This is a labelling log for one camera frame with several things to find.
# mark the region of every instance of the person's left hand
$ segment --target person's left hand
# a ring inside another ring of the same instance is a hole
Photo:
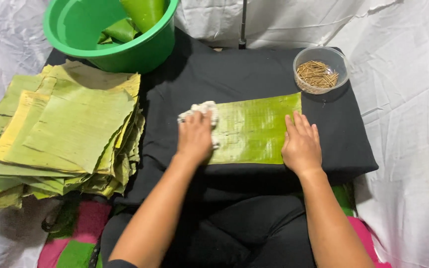
[[[212,150],[211,111],[208,111],[205,116],[197,111],[194,115],[188,115],[185,122],[178,124],[177,155],[199,165]]]

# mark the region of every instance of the metal pole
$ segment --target metal pole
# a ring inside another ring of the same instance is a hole
[[[241,20],[241,38],[239,39],[239,49],[246,49],[246,8],[247,8],[247,0],[243,0],[243,18]]]

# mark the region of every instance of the hand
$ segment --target hand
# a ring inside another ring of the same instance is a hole
[[[205,116],[201,112],[188,115],[185,122],[178,125],[177,155],[195,163],[201,164],[213,150],[211,143],[211,111]]]
[[[322,171],[322,152],[319,131],[310,125],[305,115],[294,112],[294,123],[286,115],[286,137],[281,154],[284,164],[299,178],[311,172]]]

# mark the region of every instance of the green plastic basin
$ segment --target green plastic basin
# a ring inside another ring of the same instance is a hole
[[[177,5],[178,0],[166,0],[161,20],[134,40],[100,45],[101,31],[127,18],[118,0],[52,0],[45,12],[44,33],[57,50],[88,59],[101,70],[143,74],[162,64],[173,50]]]

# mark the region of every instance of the stack of banana leaves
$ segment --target stack of banana leaves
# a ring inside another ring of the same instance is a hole
[[[0,101],[0,208],[69,191],[123,193],[140,161],[140,75],[79,62],[13,77]]]

